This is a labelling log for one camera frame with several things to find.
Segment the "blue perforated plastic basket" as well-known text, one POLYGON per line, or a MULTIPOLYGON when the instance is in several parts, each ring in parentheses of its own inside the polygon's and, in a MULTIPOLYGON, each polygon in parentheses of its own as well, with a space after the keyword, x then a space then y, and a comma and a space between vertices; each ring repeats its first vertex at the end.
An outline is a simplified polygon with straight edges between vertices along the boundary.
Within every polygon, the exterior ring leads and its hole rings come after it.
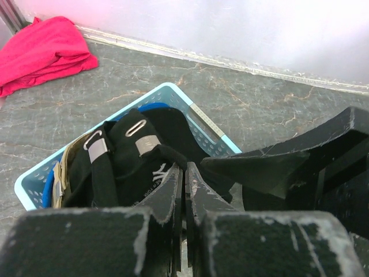
MULTIPOLYGON (((149 103, 165 103, 177 108, 189 123, 199 146, 210 156, 222 157, 241 153, 241 149, 175 84, 162 83, 140 98, 132 101, 103 121, 114 121, 129 110, 149 103)), ((22 173, 14 184, 14 192, 25 210, 43 208, 44 184, 49 172, 63 155, 65 147, 51 154, 22 173)))

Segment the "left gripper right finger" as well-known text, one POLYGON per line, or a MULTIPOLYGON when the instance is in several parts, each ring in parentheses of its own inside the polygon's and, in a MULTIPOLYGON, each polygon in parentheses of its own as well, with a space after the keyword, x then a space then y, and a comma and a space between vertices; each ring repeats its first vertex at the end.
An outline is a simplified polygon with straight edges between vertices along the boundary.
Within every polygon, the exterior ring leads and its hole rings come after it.
POLYGON ((193 162, 184 187, 194 276, 365 275, 349 234, 330 213, 238 211, 193 162))

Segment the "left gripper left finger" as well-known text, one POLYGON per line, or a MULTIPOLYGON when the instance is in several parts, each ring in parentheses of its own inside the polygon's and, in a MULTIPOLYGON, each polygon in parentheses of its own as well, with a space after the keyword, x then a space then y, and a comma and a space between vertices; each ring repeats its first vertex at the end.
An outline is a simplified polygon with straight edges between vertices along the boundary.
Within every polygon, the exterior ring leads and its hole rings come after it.
POLYGON ((172 166, 136 207, 29 211, 1 249, 1 275, 176 276, 181 190, 182 171, 172 166))

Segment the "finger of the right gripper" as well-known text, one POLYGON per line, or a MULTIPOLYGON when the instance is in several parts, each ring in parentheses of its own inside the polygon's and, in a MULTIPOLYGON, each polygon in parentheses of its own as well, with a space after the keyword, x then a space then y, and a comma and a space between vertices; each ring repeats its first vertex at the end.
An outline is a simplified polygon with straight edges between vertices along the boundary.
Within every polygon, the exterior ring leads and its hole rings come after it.
POLYGON ((226 158, 205 158, 201 165, 246 188, 285 199, 291 176, 309 157, 307 151, 256 156, 243 153, 226 158))

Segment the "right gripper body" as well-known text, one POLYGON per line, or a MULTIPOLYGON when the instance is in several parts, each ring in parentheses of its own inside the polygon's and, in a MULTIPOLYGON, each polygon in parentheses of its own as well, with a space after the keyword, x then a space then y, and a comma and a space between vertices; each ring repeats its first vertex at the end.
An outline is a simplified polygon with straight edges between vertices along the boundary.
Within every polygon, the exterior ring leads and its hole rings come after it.
POLYGON ((345 228, 368 237, 368 111, 348 107, 310 131, 247 156, 307 151, 308 161, 291 176, 285 199, 264 194, 247 209, 326 211, 345 228))

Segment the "black and tan hat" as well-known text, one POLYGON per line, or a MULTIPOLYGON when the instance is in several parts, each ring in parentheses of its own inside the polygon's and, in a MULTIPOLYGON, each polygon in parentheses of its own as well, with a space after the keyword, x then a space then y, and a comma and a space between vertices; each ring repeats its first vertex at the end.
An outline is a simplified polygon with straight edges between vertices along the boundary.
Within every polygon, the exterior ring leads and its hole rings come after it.
POLYGON ((90 133, 83 134, 70 144, 68 144, 63 152, 61 161, 57 162, 53 172, 54 181, 52 186, 51 206, 53 208, 61 208, 63 203, 71 196, 71 186, 69 182, 69 171, 78 150, 86 142, 90 133))

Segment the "black NY cap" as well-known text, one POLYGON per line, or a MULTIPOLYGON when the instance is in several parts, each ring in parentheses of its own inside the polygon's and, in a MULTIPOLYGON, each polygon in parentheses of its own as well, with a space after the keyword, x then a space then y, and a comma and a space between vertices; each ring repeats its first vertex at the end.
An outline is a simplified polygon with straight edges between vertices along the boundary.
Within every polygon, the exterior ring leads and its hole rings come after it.
POLYGON ((234 183, 205 169, 201 162, 207 157, 180 110, 131 109, 90 132, 70 166, 71 196, 62 207, 135 206, 162 183, 173 165, 186 170, 189 162, 230 202, 234 183))

